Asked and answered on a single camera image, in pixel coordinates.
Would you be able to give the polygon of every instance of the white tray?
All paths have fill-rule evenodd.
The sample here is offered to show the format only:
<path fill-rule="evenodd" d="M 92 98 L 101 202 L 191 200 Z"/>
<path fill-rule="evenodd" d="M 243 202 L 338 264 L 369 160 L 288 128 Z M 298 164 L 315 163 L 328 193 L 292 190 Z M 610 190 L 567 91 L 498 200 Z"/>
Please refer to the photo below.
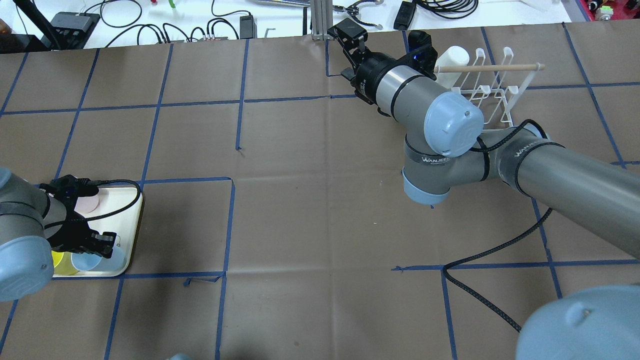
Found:
<path fill-rule="evenodd" d="M 103 187 L 100 188 L 98 198 L 100 203 L 90 213 L 78 213 L 84 217 L 95 217 L 120 209 L 130 203 L 136 197 L 136 189 L 131 187 Z M 80 271 L 74 275 L 53 275 L 53 277 L 91 277 L 91 276 L 118 276 L 129 267 L 131 252 L 138 228 L 138 219 L 142 210 L 142 194 L 134 206 L 112 217 L 90 221 L 89 227 L 102 234 L 104 231 L 116 233 L 116 246 L 119 246 L 125 256 L 124 265 L 115 271 Z"/>

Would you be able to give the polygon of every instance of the white surface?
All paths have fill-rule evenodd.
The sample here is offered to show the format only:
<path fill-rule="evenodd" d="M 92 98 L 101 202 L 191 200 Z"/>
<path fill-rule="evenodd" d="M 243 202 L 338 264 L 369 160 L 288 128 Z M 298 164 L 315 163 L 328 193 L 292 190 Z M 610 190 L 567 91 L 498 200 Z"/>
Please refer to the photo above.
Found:
<path fill-rule="evenodd" d="M 355 0 L 333 0 L 336 5 L 348 6 Z M 51 20 L 58 12 L 80 12 L 83 8 L 99 3 L 99 0 L 36 0 L 40 11 Z M 175 0 L 176 9 L 171 9 L 167 0 L 157 0 L 152 5 L 150 0 L 139 0 L 143 6 L 142 18 L 137 24 L 153 23 L 161 26 L 163 22 L 172 23 L 187 34 L 195 26 L 204 27 L 211 15 L 211 2 L 208 0 Z M 366 22 L 380 23 L 382 31 L 392 31 L 397 10 L 401 0 L 385 0 L 381 5 L 372 4 L 361 7 L 360 18 Z M 216 0 L 214 11 L 218 14 L 234 10 L 249 10 L 256 18 L 258 36 L 263 37 L 267 28 L 275 28 L 269 31 L 269 37 L 292 37 L 302 35 L 302 9 L 288 6 L 257 3 L 252 0 Z M 108 4 L 104 10 L 107 21 L 116 24 L 127 24 L 135 19 L 138 7 L 128 1 L 119 1 Z M 227 19 L 238 27 L 238 18 L 242 14 L 231 15 Z M 12 0 L 0 0 L 0 17 L 6 21 L 17 33 L 23 33 L 22 23 L 16 15 L 15 5 Z M 334 24 L 347 17 L 344 13 L 333 13 Z M 27 30 L 39 37 L 42 33 L 23 16 Z M 459 20 L 445 20 L 419 8 L 416 10 L 411 29 L 437 29 L 437 28 L 465 28 L 472 26 L 501 26 L 517 24 L 548 24 L 555 22 L 571 22 L 569 15 L 562 3 L 552 3 L 548 10 L 541 12 L 523 2 L 481 0 L 475 13 Z M 100 22 L 86 47 L 104 47 L 123 29 L 115 29 Z M 130 30 L 120 37 L 112 46 L 135 45 L 138 29 Z M 175 29 L 169 28 L 172 40 L 182 39 Z M 226 25 L 216 26 L 216 35 L 234 37 L 233 32 Z M 157 42 L 156 36 L 149 29 L 145 29 L 141 36 L 141 44 L 153 44 Z"/>
<path fill-rule="evenodd" d="M 136 197 L 135 188 L 100 188 L 98 193 L 100 204 L 90 213 L 78 213 L 86 218 L 96 217 L 98 215 L 110 213 L 120 209 L 130 203 Z M 53 275 L 53 277 L 88 277 L 88 276 L 117 276 L 129 267 L 131 261 L 131 252 L 133 251 L 133 242 L 138 228 L 138 219 L 142 210 L 142 195 L 140 199 L 131 208 L 113 215 L 112 217 L 89 222 L 89 227 L 102 234 L 104 231 L 116 233 L 116 246 L 122 249 L 125 255 L 124 265 L 115 270 L 108 272 L 81 271 L 74 275 Z"/>

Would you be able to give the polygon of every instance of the tiled surface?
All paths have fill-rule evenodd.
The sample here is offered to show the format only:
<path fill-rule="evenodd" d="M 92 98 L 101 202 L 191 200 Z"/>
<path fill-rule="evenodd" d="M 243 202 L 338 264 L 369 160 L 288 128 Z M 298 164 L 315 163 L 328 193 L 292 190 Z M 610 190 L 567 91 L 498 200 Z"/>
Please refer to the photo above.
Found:
<path fill-rule="evenodd" d="M 548 268 L 452 270 L 450 273 L 520 325 L 537 308 L 557 299 Z M 514 328 L 463 290 L 451 283 L 447 288 L 458 359 L 513 359 L 518 338 Z"/>
<path fill-rule="evenodd" d="M 180 352 L 193 359 L 214 357 L 221 281 L 186 287 L 183 282 L 124 282 L 110 359 L 168 359 Z"/>
<path fill-rule="evenodd" d="M 168 104 L 240 99 L 241 78 L 238 74 L 242 73 L 242 58 L 243 41 L 175 44 L 163 102 Z"/>
<path fill-rule="evenodd" d="M 168 46 L 101 49 L 83 107 L 157 103 L 168 52 Z"/>
<path fill-rule="evenodd" d="M 624 160 L 640 160 L 640 121 L 629 106 L 635 103 L 634 94 L 640 86 L 594 88 L 602 113 Z"/>
<path fill-rule="evenodd" d="M 570 25 L 573 40 L 557 25 L 485 33 L 494 52 L 515 38 L 531 61 L 551 49 L 542 54 L 551 75 L 516 105 L 517 122 L 535 119 L 555 141 L 640 174 L 628 110 L 637 84 L 576 79 L 565 47 L 579 42 L 582 56 L 591 40 L 576 31 L 600 37 L 609 26 L 627 37 L 637 24 L 618 23 Z M 482 29 L 429 32 L 441 53 L 487 49 Z M 120 280 L 54 281 L 18 302 L 2 358 L 513 358 L 515 331 L 443 283 L 440 269 L 530 227 L 531 200 L 488 181 L 453 188 L 433 209 L 410 201 L 404 131 L 326 76 L 346 66 L 335 45 L 305 37 L 102 49 L 93 71 L 95 51 L 30 54 L 15 88 L 23 58 L 0 56 L 2 165 L 33 183 L 60 165 L 62 174 L 128 177 L 145 193 L 130 269 Z M 368 45 L 405 52 L 402 33 Z M 632 61 L 609 59 L 634 45 L 604 47 L 614 55 L 581 59 L 589 80 L 595 63 L 611 81 L 621 71 L 637 81 L 621 70 Z M 561 215 L 542 234 L 453 272 L 519 322 L 557 292 L 638 281 L 635 261 Z M 0 329 L 10 306 L 0 306 Z"/>
<path fill-rule="evenodd" d="M 496 63 L 502 61 L 502 48 L 508 46 L 513 50 L 514 63 L 543 63 L 547 66 L 536 74 L 532 86 L 584 84 L 562 24 L 487 28 L 486 36 Z M 532 46 L 540 39 L 545 39 L 544 48 Z M 520 85 L 526 75 L 526 71 L 512 72 L 505 82 L 508 85 Z"/>
<path fill-rule="evenodd" d="M 117 280 L 53 281 L 18 302 L 3 360 L 102 359 Z"/>
<path fill-rule="evenodd" d="M 330 274 L 233 273 L 226 299 L 222 359 L 332 357 Z"/>
<path fill-rule="evenodd" d="M 163 108 L 147 177 L 233 175 L 237 118 L 237 104 Z"/>
<path fill-rule="evenodd" d="M 608 66 L 635 62 L 640 53 L 640 42 L 634 36 L 637 21 L 576 22 L 566 27 L 591 83 L 640 81 L 638 71 L 629 71 L 626 66 Z"/>
<path fill-rule="evenodd" d="M 568 149 L 607 163 L 618 160 L 585 88 L 528 90 L 511 114 L 518 121 L 535 120 Z"/>
<path fill-rule="evenodd" d="M 4 115 L 0 119 L 0 164 L 30 183 L 56 175 L 74 113 Z"/>
<path fill-rule="evenodd" d="M 222 271 L 230 181 L 145 186 L 130 273 Z"/>
<path fill-rule="evenodd" d="M 438 272 L 358 270 L 334 278 L 336 359 L 451 358 Z"/>
<path fill-rule="evenodd" d="M 153 121 L 152 108 L 82 112 L 61 175 L 141 179 Z"/>
<path fill-rule="evenodd" d="M 6 110 L 77 108 L 95 52 L 30 53 Z"/>

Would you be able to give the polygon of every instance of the metal post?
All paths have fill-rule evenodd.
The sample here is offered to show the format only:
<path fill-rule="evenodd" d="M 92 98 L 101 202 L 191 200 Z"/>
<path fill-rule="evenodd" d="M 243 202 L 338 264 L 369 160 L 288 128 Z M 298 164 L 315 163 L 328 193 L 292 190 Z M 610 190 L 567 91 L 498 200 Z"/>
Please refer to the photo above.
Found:
<path fill-rule="evenodd" d="M 326 31 L 333 26 L 333 0 L 311 0 L 310 5 L 313 21 L 311 38 L 314 40 L 331 38 Z"/>

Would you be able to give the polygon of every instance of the blue end cap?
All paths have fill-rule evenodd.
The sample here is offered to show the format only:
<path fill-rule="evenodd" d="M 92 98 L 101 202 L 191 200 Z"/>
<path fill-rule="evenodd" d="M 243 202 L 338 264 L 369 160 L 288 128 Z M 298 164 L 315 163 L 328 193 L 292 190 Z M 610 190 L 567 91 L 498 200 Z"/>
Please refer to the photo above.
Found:
<path fill-rule="evenodd" d="M 32 294 L 51 277 L 51 246 L 44 238 L 23 236 L 0 245 L 0 301 Z"/>
<path fill-rule="evenodd" d="M 520 331 L 516 360 L 638 359 L 638 319 L 638 285 L 579 291 L 529 317 Z"/>
<path fill-rule="evenodd" d="M 449 191 L 443 194 L 433 194 L 422 191 L 411 184 L 411 181 L 406 178 L 404 169 L 402 170 L 402 177 L 404 179 L 404 193 L 409 196 L 409 199 L 422 205 L 435 205 L 444 201 L 449 196 Z"/>
<path fill-rule="evenodd" d="M 471 149 L 483 128 L 480 109 L 454 92 L 436 97 L 424 117 L 424 138 L 435 152 L 448 158 Z"/>
<path fill-rule="evenodd" d="M 6 167 L 0 167 L 0 189 L 7 184 L 11 177 L 11 170 Z"/>

